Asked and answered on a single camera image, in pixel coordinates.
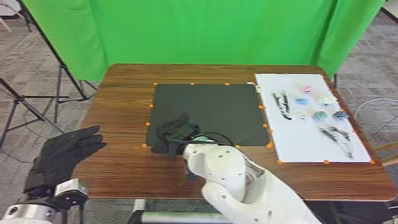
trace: pink object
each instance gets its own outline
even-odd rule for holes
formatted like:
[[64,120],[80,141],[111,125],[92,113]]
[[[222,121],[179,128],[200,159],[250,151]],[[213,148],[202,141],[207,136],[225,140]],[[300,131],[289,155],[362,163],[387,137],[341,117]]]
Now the pink object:
[[303,93],[310,93],[310,92],[312,92],[312,87],[310,87],[310,86],[305,86],[305,87],[302,88],[302,92],[303,92]]

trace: green screen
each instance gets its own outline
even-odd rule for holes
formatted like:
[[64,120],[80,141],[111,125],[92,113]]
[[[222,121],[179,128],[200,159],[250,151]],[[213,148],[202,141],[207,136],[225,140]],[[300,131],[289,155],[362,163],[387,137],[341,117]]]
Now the green screen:
[[382,3],[24,0],[69,70],[88,81],[115,63],[318,65],[332,76]]

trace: tripod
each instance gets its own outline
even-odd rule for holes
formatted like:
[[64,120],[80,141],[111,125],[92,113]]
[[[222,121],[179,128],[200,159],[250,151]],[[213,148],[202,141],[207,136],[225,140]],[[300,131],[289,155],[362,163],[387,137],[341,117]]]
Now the tripod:
[[[7,90],[5,94],[14,98],[14,104],[12,104],[12,107],[10,107],[10,113],[8,113],[8,118],[7,118],[7,122],[5,122],[1,138],[0,138],[0,149],[1,149],[7,133],[12,130],[16,130],[17,128],[21,128],[23,126],[26,126],[28,124],[35,123],[37,121],[44,121],[48,123],[48,125],[56,129],[56,131],[60,133],[64,133],[64,131],[60,130],[58,126],[53,124],[53,122],[44,117],[44,115],[46,115],[46,112],[48,112],[53,100],[58,99],[58,98],[69,98],[69,97],[67,96],[23,96],[23,95],[19,95],[16,93],[12,87],[8,86],[8,84],[7,84],[7,82],[5,82],[5,80],[1,78],[0,78],[0,85],[3,86],[3,88]],[[49,102],[48,102],[48,105],[46,105],[42,113],[37,111],[37,109],[33,108],[33,106],[30,105],[30,103],[26,102],[24,99],[49,99]],[[35,119],[26,121],[23,124],[16,125],[14,127],[10,127],[17,105],[24,106],[24,108],[28,109],[30,113],[35,116]]]
[[[53,115],[53,123],[56,123],[58,122],[58,104],[67,103],[67,102],[72,102],[72,101],[81,102],[81,101],[87,101],[92,98],[94,95],[87,95],[87,93],[85,93],[83,83],[88,85],[88,87],[94,90],[97,90],[97,88],[88,83],[88,81],[85,81],[85,80],[76,81],[76,79],[74,79],[74,77],[71,75],[71,71],[69,71],[69,68],[65,66],[64,60],[62,60],[62,58],[58,56],[56,50],[53,48],[51,42],[48,40],[46,34],[42,32],[42,29],[40,29],[39,23],[35,21],[33,15],[32,15],[32,13],[28,11],[28,8],[24,6],[24,3],[23,3],[21,0],[17,0],[17,3],[21,5],[21,12],[23,12],[23,15],[24,15],[24,18],[26,18],[26,26],[28,26],[28,29],[30,29],[30,25],[28,24],[32,24],[35,26],[35,28],[37,28],[37,31],[39,31],[42,40],[46,42],[48,48],[51,50],[53,56],[55,56],[56,61],[58,61],[56,97],[55,97],[55,115]],[[60,97],[60,88],[62,88],[62,86],[60,86],[60,79],[62,79],[62,72],[65,73],[67,79],[69,79],[71,84],[72,84],[72,86],[76,88],[76,91],[78,91],[78,94],[80,94],[80,98],[78,99],[60,100],[60,98],[65,98],[65,97]]]

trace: black glove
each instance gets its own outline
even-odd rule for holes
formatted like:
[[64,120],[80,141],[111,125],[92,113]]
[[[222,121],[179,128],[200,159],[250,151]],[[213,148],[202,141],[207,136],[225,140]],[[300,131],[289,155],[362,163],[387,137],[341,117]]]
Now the black glove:
[[183,154],[186,144],[179,141],[190,141],[199,134],[199,125],[190,123],[188,114],[181,114],[179,118],[167,121],[156,129],[158,142],[152,147],[152,153],[167,153],[174,158]]
[[23,193],[37,187],[53,191],[56,185],[71,179],[78,162],[104,147],[103,136],[96,135],[99,126],[80,129],[51,138],[40,148],[40,155],[33,160]]

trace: white wall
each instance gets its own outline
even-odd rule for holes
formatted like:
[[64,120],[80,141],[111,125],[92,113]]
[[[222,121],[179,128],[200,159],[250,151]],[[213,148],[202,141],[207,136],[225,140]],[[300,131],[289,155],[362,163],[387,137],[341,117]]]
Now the white wall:
[[[5,5],[8,5],[8,7],[19,11],[21,10],[21,7],[19,7],[19,4],[17,4],[17,1],[16,0],[0,0],[0,3],[3,3]],[[14,15],[14,12],[12,10],[0,5],[0,16],[12,16]]]
[[389,0],[383,4],[383,8],[389,10],[390,14],[398,18],[398,0]]

